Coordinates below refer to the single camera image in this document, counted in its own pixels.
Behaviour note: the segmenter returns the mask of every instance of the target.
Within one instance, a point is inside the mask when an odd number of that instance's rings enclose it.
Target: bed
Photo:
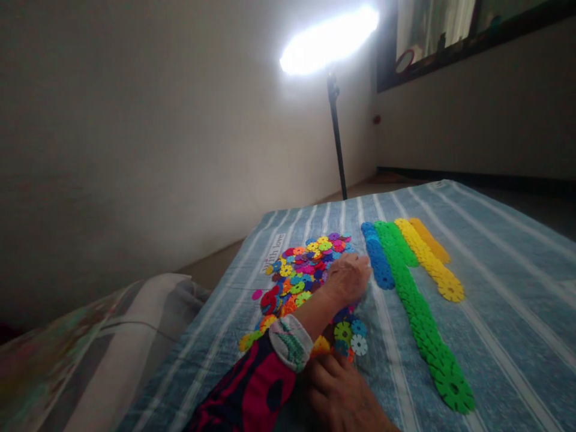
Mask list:
[[[114,430],[209,294],[158,275],[3,345],[1,430]]]
[[[338,231],[365,253],[361,223],[400,217],[426,225],[466,292],[448,302],[424,269],[411,269],[476,409],[463,416],[443,403],[398,295],[372,280],[357,309],[370,349],[355,361],[390,418],[404,431],[576,430],[576,245],[452,181],[266,214],[119,430],[181,430],[241,356],[238,341],[260,317],[251,295],[271,288],[264,269],[278,250]],[[297,388],[277,430],[306,430],[310,421]]]

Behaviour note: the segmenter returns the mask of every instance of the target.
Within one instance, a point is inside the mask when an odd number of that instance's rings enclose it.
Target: window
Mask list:
[[[385,0],[382,92],[576,12],[575,0]]]

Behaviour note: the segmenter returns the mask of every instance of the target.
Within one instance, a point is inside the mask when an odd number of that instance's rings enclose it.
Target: yellow toy chain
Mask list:
[[[420,235],[410,222],[406,219],[396,219],[394,223],[400,229],[408,246],[410,246],[422,267],[438,284],[440,294],[451,302],[458,303],[464,300],[464,289],[460,281],[434,255],[432,249],[420,238]]]
[[[450,262],[450,255],[446,250],[442,247],[440,243],[436,241],[428,228],[424,226],[422,221],[417,218],[410,219],[410,223],[416,230],[416,232],[420,235],[420,238],[424,240],[424,242],[430,247],[432,253],[440,260],[442,264],[448,264]]]

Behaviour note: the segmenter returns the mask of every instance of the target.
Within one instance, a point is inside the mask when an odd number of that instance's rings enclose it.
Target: sleeve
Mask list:
[[[287,315],[274,322],[194,411],[185,431],[272,431],[313,343]]]

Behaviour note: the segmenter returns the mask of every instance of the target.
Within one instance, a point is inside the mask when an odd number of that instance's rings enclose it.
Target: patterned fabric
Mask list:
[[[271,431],[295,382],[296,374],[280,361],[266,332],[198,406],[184,430]]]
[[[418,218],[450,255],[466,298],[446,301],[422,267],[411,268],[443,341],[475,396],[463,416],[438,395],[395,290],[372,279],[355,314],[370,349],[356,358],[400,430],[574,431],[576,429],[576,244],[514,209],[450,181],[345,202],[266,214],[120,430],[179,432],[238,360],[238,342],[262,318],[251,296],[269,288],[265,260],[331,232],[348,232],[365,254],[363,222]],[[308,426],[295,390],[277,430]]]
[[[314,343],[293,315],[287,315],[272,324],[270,340],[282,363],[296,373],[304,369]]]
[[[208,296],[158,275],[3,345],[2,430],[115,429]]]

